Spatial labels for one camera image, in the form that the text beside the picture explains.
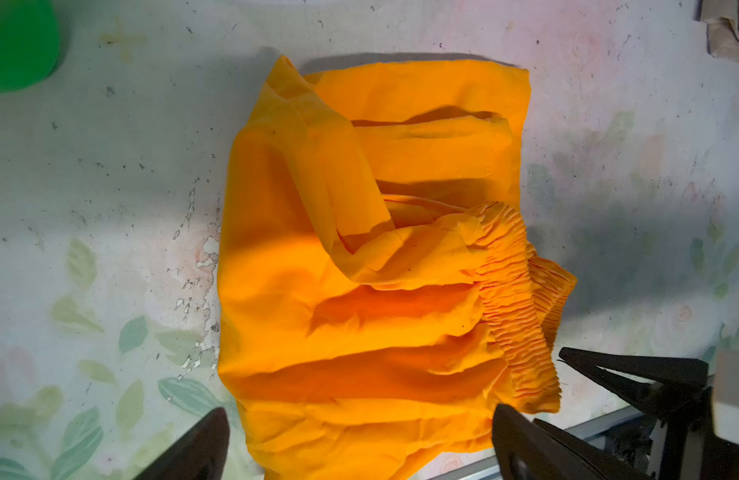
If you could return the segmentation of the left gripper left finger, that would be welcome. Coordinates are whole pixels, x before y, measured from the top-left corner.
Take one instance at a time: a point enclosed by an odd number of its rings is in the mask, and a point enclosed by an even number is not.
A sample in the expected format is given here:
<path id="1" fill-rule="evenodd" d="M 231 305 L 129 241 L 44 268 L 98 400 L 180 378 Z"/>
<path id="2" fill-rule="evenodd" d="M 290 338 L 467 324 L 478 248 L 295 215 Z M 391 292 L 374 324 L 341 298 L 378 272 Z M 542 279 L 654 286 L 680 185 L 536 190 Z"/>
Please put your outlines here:
<path id="1" fill-rule="evenodd" d="M 211 410 L 137 477 L 137 480 L 216 480 L 223 477 L 230 445 L 223 407 Z"/>

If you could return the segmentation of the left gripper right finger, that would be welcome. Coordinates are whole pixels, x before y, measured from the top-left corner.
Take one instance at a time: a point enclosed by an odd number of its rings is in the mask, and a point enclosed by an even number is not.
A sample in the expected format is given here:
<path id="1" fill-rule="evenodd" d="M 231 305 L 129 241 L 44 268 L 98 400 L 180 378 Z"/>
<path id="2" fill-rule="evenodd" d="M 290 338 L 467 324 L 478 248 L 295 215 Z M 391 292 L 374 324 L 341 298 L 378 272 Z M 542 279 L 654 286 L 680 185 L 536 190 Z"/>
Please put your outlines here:
<path id="1" fill-rule="evenodd" d="M 507 404 L 493 414 L 493 448 L 503 479 L 597 479 Z"/>

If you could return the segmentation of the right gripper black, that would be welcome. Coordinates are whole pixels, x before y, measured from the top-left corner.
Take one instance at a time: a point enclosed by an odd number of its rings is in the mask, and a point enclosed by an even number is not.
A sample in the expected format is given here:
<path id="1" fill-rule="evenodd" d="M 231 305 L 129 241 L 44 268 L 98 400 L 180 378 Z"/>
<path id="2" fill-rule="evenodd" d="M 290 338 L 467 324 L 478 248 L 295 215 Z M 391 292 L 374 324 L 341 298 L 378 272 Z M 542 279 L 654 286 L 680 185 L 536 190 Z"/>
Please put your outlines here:
<path id="1" fill-rule="evenodd" d="M 559 359 L 643 414 L 677 412 L 653 428 L 647 475 L 549 422 L 533 422 L 597 479 L 739 479 L 739 445 L 717 437 L 713 429 L 713 390 L 707 388 L 705 362 L 569 347 Z"/>

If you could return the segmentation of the orange shorts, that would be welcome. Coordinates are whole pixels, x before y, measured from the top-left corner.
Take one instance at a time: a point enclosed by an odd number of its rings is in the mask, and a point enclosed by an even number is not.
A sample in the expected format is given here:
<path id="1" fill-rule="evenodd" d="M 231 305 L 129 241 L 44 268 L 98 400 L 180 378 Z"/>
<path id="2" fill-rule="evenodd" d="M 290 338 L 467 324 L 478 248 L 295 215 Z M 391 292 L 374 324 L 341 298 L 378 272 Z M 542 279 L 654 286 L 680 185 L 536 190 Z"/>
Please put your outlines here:
<path id="1" fill-rule="evenodd" d="M 230 154 L 219 376 L 269 479 L 407 479 L 555 413 L 577 280 L 521 215 L 529 72 L 487 60 L 301 74 Z"/>

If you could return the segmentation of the beige shorts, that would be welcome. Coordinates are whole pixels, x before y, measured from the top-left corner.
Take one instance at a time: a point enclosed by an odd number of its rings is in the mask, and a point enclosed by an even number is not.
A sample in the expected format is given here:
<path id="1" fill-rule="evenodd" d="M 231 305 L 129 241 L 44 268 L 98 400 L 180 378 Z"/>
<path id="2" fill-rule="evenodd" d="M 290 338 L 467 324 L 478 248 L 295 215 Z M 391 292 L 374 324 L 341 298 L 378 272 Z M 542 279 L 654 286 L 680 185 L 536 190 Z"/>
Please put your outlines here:
<path id="1" fill-rule="evenodd" d="M 703 0 L 699 21 L 707 26 L 709 54 L 739 64 L 739 0 Z"/>

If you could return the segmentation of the green plastic basket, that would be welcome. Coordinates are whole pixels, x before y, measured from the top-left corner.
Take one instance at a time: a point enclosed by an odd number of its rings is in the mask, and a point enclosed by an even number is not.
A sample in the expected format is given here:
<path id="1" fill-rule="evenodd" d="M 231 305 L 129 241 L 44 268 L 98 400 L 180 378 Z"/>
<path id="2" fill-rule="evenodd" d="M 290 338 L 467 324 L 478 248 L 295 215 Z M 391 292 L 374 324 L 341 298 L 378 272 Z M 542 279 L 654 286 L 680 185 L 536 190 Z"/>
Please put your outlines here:
<path id="1" fill-rule="evenodd" d="M 0 94 L 48 78 L 60 57 L 60 28 L 48 0 L 0 1 Z"/>

